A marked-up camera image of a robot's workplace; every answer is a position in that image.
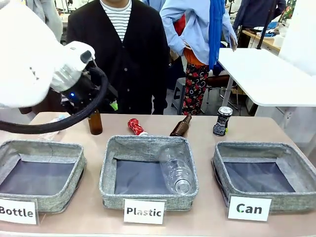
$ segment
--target black cardigan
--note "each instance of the black cardigan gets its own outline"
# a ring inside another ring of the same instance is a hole
[[[74,40],[95,49],[98,67],[118,91],[118,113],[151,114],[154,96],[154,114],[163,114],[169,52],[157,11],[132,0],[122,43],[99,0],[94,0],[69,16],[67,42]]]

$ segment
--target brown bottle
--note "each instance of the brown bottle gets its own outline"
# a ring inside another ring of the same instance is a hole
[[[189,123],[191,121],[191,115],[187,115],[184,120],[178,122],[177,126],[173,129],[170,136],[172,137],[182,137],[189,129]]]
[[[101,115],[98,110],[94,111],[88,118],[90,132],[92,135],[99,135],[103,132]]]

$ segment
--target black and white striped shirt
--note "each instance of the black and white striped shirt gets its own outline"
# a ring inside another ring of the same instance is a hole
[[[128,4],[124,8],[114,8],[107,6],[102,2],[102,0],[100,0],[100,3],[112,22],[115,30],[117,31],[120,40],[123,42],[129,21],[130,11],[132,9],[132,1],[129,0]]]

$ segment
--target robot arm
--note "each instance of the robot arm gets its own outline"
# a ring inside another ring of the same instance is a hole
[[[51,87],[75,106],[74,115],[58,122],[21,125],[0,121],[0,130],[39,134],[66,129],[83,120],[102,103],[108,88],[103,71],[87,66],[94,49],[81,42],[61,45],[53,32],[30,9],[14,0],[0,0],[0,108],[40,103]],[[101,78],[97,88],[83,74]]]

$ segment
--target person's neck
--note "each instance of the person's neck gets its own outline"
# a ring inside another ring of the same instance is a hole
[[[114,8],[124,8],[127,6],[129,0],[122,0],[119,2],[110,2],[108,0],[101,0],[105,5],[108,5],[110,7],[114,7]]]

